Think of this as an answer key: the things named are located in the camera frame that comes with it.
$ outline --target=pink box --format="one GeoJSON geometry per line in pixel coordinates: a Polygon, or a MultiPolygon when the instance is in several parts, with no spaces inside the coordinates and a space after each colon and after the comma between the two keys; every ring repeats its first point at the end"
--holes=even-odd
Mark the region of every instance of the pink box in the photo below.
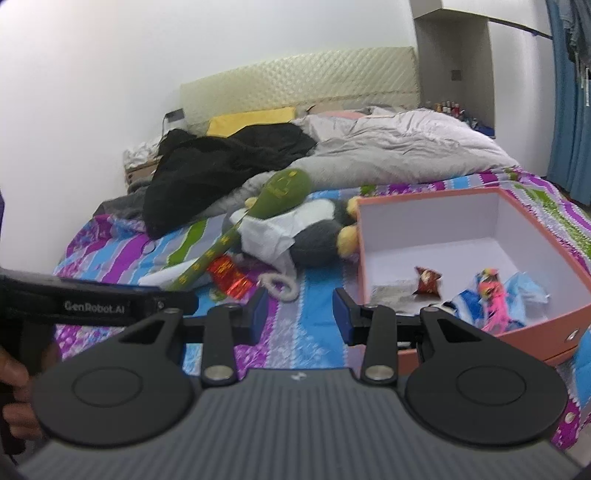
{"type": "MultiPolygon", "coordinates": [[[[361,298],[374,286],[417,278],[415,266],[442,274],[451,300],[484,268],[505,281],[527,272],[550,295],[547,321],[500,335],[524,352],[557,365],[571,357],[591,323],[591,278],[513,197],[501,189],[451,190],[359,200],[361,298]]],[[[417,365],[399,353],[401,373],[417,365]]]]}

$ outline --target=metal screw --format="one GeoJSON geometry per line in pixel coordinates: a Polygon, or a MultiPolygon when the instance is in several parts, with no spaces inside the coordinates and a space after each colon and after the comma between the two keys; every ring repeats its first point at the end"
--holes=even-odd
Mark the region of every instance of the metal screw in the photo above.
{"type": "Polygon", "coordinates": [[[376,382],[390,380],[394,376],[394,369],[387,365],[372,365],[365,369],[365,376],[376,382]]]}
{"type": "Polygon", "coordinates": [[[577,336],[579,332],[579,329],[577,328],[573,333],[571,333],[568,337],[566,337],[565,342],[570,342],[571,340],[574,340],[574,338],[577,336]]]}
{"type": "Polygon", "coordinates": [[[212,365],[205,369],[203,373],[208,379],[219,382],[221,380],[228,380],[234,374],[234,370],[232,370],[227,365],[212,365]]]}

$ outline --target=black jacket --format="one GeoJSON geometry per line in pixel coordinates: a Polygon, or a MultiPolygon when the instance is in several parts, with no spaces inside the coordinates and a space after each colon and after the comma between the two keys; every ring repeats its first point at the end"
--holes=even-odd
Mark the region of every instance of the black jacket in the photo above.
{"type": "Polygon", "coordinates": [[[293,124],[251,125],[228,138],[170,131],[145,193],[148,236],[160,238],[178,229],[249,178],[282,170],[315,145],[293,124]]]}

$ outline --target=headboard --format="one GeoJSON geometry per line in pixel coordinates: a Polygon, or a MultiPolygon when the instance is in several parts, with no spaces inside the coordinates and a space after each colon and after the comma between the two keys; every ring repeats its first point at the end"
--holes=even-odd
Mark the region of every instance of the headboard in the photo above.
{"type": "Polygon", "coordinates": [[[406,109],[420,101],[413,47],[308,53],[265,61],[181,85],[189,130],[216,115],[356,100],[406,109]]]}

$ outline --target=hand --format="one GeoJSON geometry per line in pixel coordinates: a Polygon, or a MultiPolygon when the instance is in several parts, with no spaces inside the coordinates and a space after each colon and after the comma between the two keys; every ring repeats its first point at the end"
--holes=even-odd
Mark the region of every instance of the hand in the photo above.
{"type": "MultiPolygon", "coordinates": [[[[41,367],[47,370],[59,360],[60,348],[53,342],[43,352],[41,367]]],[[[21,402],[5,405],[2,416],[10,425],[12,436],[22,440],[37,440],[42,436],[41,427],[30,403],[32,381],[25,366],[0,347],[0,382],[14,387],[14,398],[21,402]]]]}

